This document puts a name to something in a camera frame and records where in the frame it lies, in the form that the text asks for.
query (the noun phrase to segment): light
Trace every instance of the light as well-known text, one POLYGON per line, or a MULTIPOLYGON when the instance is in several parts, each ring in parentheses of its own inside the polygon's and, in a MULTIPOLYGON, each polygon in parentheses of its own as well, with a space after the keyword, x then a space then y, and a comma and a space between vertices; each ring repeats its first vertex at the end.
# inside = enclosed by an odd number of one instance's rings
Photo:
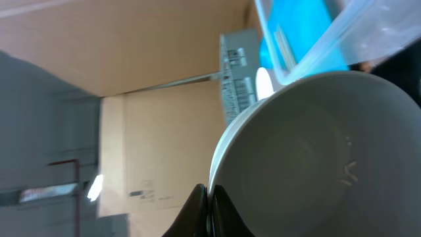
POLYGON ((101 190, 103 189, 103 179, 104 176, 102 174, 97 175, 97 178, 95 178, 95 181, 93 181, 92 187, 87 193, 87 198, 89 198, 91 201, 95 201, 99 193, 101 193, 101 190))
POLYGON ((257 99, 261 100, 271 96, 274 93, 272 81, 269 72, 265 68, 257 69, 256 73, 257 99))

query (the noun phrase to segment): blue object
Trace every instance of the blue object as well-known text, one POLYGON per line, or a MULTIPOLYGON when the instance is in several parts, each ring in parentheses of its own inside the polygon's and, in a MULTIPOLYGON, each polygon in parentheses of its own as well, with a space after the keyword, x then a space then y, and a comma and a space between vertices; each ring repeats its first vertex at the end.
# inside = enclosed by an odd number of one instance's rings
MULTIPOLYGON (((287 38, 295 61, 297 63, 309 52, 323 33, 329 28, 332 19, 323 0, 274 0, 272 12, 268 21, 268 29, 276 46, 276 53, 281 67, 286 68, 279 45, 276 43, 275 32, 280 27, 287 38)), ((273 68, 266 40, 260 45, 260 64, 264 68, 273 68)), ((349 70, 341 52, 336 49, 321 62, 311 74, 331 70, 349 70), (329 62, 336 61, 332 68, 329 62)))

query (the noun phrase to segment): transparent plastic lid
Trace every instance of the transparent plastic lid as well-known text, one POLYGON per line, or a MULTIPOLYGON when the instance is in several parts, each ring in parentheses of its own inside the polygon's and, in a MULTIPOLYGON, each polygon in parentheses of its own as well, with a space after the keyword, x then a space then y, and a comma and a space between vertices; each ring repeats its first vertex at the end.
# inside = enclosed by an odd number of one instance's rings
POLYGON ((420 0, 255 2, 265 39, 260 59, 282 85, 390 57, 421 36, 420 0))

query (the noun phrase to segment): gray wall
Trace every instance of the gray wall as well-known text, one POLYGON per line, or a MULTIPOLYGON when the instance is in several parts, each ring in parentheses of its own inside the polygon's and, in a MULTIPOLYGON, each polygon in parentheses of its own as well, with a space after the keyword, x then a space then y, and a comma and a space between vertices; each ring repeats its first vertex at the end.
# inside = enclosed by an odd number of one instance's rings
MULTIPOLYGON (((99 99, 44 70, 0 53, 0 190, 73 181, 97 174, 99 99)), ((96 218, 96 205, 80 197, 80 236, 127 236, 125 216, 96 218)), ((2 236, 74 236, 74 198, 58 197, 0 207, 2 236)))

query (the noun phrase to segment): brown cardboard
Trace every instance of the brown cardboard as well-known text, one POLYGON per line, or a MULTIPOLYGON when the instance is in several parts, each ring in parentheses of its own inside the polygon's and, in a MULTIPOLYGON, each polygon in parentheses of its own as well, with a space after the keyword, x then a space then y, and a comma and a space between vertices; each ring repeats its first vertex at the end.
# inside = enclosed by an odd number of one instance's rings
POLYGON ((3 0, 0 49, 95 95, 219 70, 244 0, 3 0))
POLYGON ((129 213, 134 233, 162 234, 195 185, 209 183, 225 127, 219 81, 104 98, 99 216, 129 213), (147 213, 157 223, 136 221, 147 213))

